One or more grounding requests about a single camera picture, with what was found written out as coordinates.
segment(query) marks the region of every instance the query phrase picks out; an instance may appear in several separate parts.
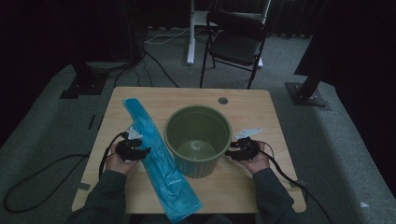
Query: wooden table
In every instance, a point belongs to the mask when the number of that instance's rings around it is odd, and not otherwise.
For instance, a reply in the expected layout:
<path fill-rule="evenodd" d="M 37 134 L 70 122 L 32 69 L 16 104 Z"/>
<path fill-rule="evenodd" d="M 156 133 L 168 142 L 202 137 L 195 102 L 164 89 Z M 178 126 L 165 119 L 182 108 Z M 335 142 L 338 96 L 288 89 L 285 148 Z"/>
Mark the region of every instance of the wooden table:
<path fill-rule="evenodd" d="M 228 104 L 220 104 L 220 97 L 227 98 Z M 268 91 L 117 87 L 111 96 L 81 179 L 81 184 L 90 187 L 88 190 L 78 189 L 72 206 L 73 210 L 84 205 L 89 192 L 98 182 L 98 167 L 108 144 L 116 134 L 126 131 L 127 127 L 133 123 L 122 104 L 122 100 L 128 98 L 137 98 L 140 101 L 161 135 L 163 135 L 166 120 L 173 112 L 185 105 L 195 104 L 209 105 L 222 112 L 232 125 L 233 136 L 236 136 L 243 128 L 264 128 L 263 132 L 251 136 L 252 139 L 270 144 L 284 173 L 292 179 L 297 179 Z M 277 171 L 276 175 L 294 199 L 294 210 L 303 212 L 305 202 L 301 190 L 292 188 Z M 245 167 L 236 161 L 231 161 L 228 157 L 220 158 L 216 170 L 211 175 L 201 179 L 186 178 L 203 204 L 203 208 L 198 213 L 258 212 L 251 174 Z M 126 213 L 163 213 L 141 162 L 128 176 L 126 197 Z"/>

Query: cable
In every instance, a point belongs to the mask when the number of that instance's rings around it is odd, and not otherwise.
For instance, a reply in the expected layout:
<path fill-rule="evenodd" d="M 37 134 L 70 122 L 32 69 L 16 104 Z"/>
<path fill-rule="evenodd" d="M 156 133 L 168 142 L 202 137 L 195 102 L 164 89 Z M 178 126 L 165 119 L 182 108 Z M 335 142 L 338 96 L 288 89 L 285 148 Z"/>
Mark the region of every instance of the cable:
<path fill-rule="evenodd" d="M 262 141 L 258 141 L 258 142 L 264 143 L 264 144 L 267 145 L 269 148 L 271 148 L 271 146 L 268 145 L 268 144 L 265 143 L 265 142 L 262 142 Z M 303 186 L 303 185 L 299 184 L 298 182 L 292 180 L 292 179 L 291 179 L 290 177 L 288 177 L 285 173 L 283 173 L 283 171 L 280 169 L 279 164 L 277 164 L 277 162 L 276 162 L 276 160 L 274 159 L 273 156 L 268 155 L 266 152 L 262 151 L 261 149 L 260 149 L 260 152 L 268 157 L 268 159 L 274 164 L 274 166 L 275 166 L 275 168 L 277 169 L 277 171 L 278 171 L 285 179 L 287 179 L 290 183 L 292 183 L 292 184 L 298 186 L 300 189 L 304 190 L 304 191 L 306 192 L 306 194 L 309 195 L 309 196 L 315 201 L 315 203 L 319 206 L 319 208 L 321 209 L 321 211 L 323 212 L 323 214 L 326 216 L 326 218 L 329 220 L 329 222 L 332 223 L 332 219 L 331 219 L 330 216 L 327 214 L 327 212 L 326 212 L 326 210 L 324 209 L 324 207 L 320 204 L 320 202 L 318 201 L 318 199 L 317 199 L 314 195 L 312 195 L 312 193 L 308 190 L 308 188 L 306 188 L 305 186 Z"/>
<path fill-rule="evenodd" d="M 143 69 L 148 73 L 148 78 L 149 78 L 149 83 L 150 83 L 150 86 L 151 87 L 154 87 L 153 85 L 152 85 L 152 78 L 151 78 L 151 74 L 149 73 L 149 71 L 146 69 L 146 62 L 145 62 L 145 59 L 143 59 Z"/>
<path fill-rule="evenodd" d="M 140 74 L 136 71 L 136 67 L 134 68 L 134 72 L 137 74 L 137 86 L 142 87 L 142 85 L 140 85 Z"/>
<path fill-rule="evenodd" d="M 44 168 L 42 168 L 41 170 L 37 171 L 36 173 L 25 177 L 24 179 L 22 179 L 20 182 L 18 182 L 17 184 L 15 184 L 14 186 L 12 186 L 6 193 L 6 196 L 3 199 L 3 207 L 10 213 L 23 213 L 23 212 L 27 212 L 30 210 L 33 210 L 35 208 L 37 208 L 38 206 L 40 206 L 41 204 L 43 204 L 44 202 L 46 202 L 55 192 L 56 190 L 59 189 L 59 187 L 64 183 L 64 181 L 73 173 L 73 171 L 87 158 L 89 158 L 91 152 L 87 153 L 87 154 L 73 154 L 73 155 L 69 155 L 69 156 L 65 156 L 62 157 L 60 159 L 58 159 L 57 161 L 54 161 L 52 163 L 50 163 L 49 165 L 45 166 Z M 24 208 L 24 209 L 14 209 L 14 208 L 10 208 L 8 205 L 8 197 L 10 194 L 12 194 L 15 189 L 19 188 L 21 185 L 23 185 L 24 183 L 26 183 L 27 181 L 29 181 L 30 179 L 34 178 L 35 176 L 39 175 L 40 173 L 42 173 L 43 171 L 47 170 L 48 168 L 50 168 L 53 164 L 68 159 L 68 158 L 73 158 L 73 157 L 82 157 L 77 163 L 76 165 L 70 170 L 70 172 L 64 177 L 64 179 L 52 190 L 52 192 L 50 194 L 48 194 L 41 202 L 30 206 L 28 208 Z"/>
<path fill-rule="evenodd" d="M 210 5 L 209 5 L 204 11 L 208 11 L 208 10 L 213 6 L 213 4 L 215 4 L 215 7 L 214 7 L 214 8 L 217 8 L 218 0 L 212 1 L 212 2 L 210 3 Z M 201 33 L 204 29 L 205 29 L 205 28 L 198 30 L 197 32 L 195 32 L 195 34 L 198 35 L 198 34 Z M 149 40 L 146 40 L 144 43 L 145 43 L 145 44 L 151 44 L 151 45 L 161 45 L 161 44 L 165 44 L 165 43 L 167 43 L 167 42 L 169 42 L 169 41 L 175 39 L 176 37 L 183 35 L 184 33 L 186 33 L 186 32 L 189 31 L 189 30 L 190 30 L 190 27 L 187 28 L 187 29 L 185 29 L 183 32 L 181 32 L 180 34 L 177 34 L 177 35 L 155 35 L 154 37 L 150 38 Z M 151 43 L 151 42 L 150 42 L 151 40 L 153 40 L 153 39 L 155 39 L 155 38 L 157 38 L 157 37 L 161 37 L 161 36 L 172 36 L 172 37 L 169 38 L 169 39 L 167 39 L 167 40 L 165 40 L 165 41 L 163 41 L 163 42 L 160 42 L 160 43 Z"/>
<path fill-rule="evenodd" d="M 114 89 L 117 87 L 117 81 L 119 80 L 120 76 L 121 76 L 124 72 L 126 72 L 127 70 L 129 70 L 129 69 L 131 69 L 131 68 L 132 68 L 132 67 L 125 68 L 125 69 L 123 69 L 123 70 L 117 75 L 116 80 L 114 80 L 114 86 L 113 86 Z"/>
<path fill-rule="evenodd" d="M 112 155 L 115 155 L 115 154 L 119 154 L 119 153 L 117 153 L 117 152 L 111 153 L 110 155 L 106 156 L 106 158 L 109 158 L 109 157 L 111 157 Z"/>
<path fill-rule="evenodd" d="M 114 142 L 120 136 L 123 136 L 124 138 L 127 138 L 128 137 L 128 133 L 127 132 L 119 133 L 113 138 L 113 140 L 111 140 L 110 144 L 108 145 L 108 147 L 105 150 L 105 153 L 103 154 L 103 158 L 102 158 L 102 160 L 100 162 L 100 165 L 99 165 L 99 179 L 102 177 L 103 168 L 105 168 L 105 163 L 106 163 L 106 158 L 107 158 L 108 151 L 110 151 L 111 146 L 113 146 Z"/>
<path fill-rule="evenodd" d="M 161 69 L 165 72 L 166 76 L 175 84 L 176 87 L 179 88 L 179 86 L 176 84 L 176 82 L 175 82 L 175 81 L 169 76 L 169 74 L 165 71 L 165 69 L 164 69 L 163 66 L 160 64 L 160 62 L 158 62 L 157 59 L 155 59 L 150 53 L 148 53 L 148 52 L 146 51 L 146 49 L 143 48 L 143 51 L 145 51 L 145 52 L 148 54 L 148 56 L 150 56 L 150 57 L 161 67 Z"/>

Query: chair leg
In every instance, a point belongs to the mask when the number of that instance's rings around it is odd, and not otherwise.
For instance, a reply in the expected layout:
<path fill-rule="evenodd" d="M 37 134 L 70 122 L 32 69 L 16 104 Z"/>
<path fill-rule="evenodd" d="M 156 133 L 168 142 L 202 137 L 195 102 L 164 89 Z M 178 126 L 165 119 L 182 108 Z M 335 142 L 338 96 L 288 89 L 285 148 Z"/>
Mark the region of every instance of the chair leg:
<path fill-rule="evenodd" d="M 201 81 L 199 83 L 199 88 L 202 88 L 202 83 L 204 82 L 204 72 L 205 72 L 205 67 L 206 67 L 206 58 L 207 58 L 207 50 L 209 48 L 209 41 L 206 41 L 206 46 L 205 46 L 205 56 L 204 56 L 204 63 L 202 65 L 202 71 L 201 71 Z"/>
<path fill-rule="evenodd" d="M 212 63 L 213 63 L 213 67 L 216 68 L 215 57 L 213 57 L 213 56 L 212 56 Z"/>
<path fill-rule="evenodd" d="M 247 84 L 248 90 L 250 90 L 251 82 L 253 81 L 254 77 L 256 76 L 258 64 L 259 64 L 259 60 L 256 60 L 256 62 L 253 65 L 253 70 L 251 71 L 250 80 L 248 81 L 248 84 Z"/>

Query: small round hole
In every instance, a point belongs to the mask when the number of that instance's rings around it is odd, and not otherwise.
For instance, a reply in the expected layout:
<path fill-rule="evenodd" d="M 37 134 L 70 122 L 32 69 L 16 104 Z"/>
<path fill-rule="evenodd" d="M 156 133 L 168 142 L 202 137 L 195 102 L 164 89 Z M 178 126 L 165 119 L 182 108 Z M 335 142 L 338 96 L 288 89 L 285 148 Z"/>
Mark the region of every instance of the small round hole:
<path fill-rule="evenodd" d="M 220 97 L 220 98 L 219 98 L 219 103 L 220 103 L 221 105 L 227 105 L 227 104 L 228 104 L 228 99 L 225 98 L 225 97 Z"/>

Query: blue plastic bag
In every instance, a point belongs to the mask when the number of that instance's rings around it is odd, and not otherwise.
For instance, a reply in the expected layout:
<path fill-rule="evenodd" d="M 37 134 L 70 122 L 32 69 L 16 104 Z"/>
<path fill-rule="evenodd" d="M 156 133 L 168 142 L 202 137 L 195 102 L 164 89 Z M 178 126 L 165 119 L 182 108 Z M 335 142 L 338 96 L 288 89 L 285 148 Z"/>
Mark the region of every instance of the blue plastic bag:
<path fill-rule="evenodd" d="M 145 108 L 135 98 L 123 100 L 123 103 L 134 120 L 132 127 L 143 134 L 141 147 L 151 147 L 150 153 L 142 160 L 151 184 L 169 220 L 178 223 L 201 209 L 201 202 L 177 169 Z"/>

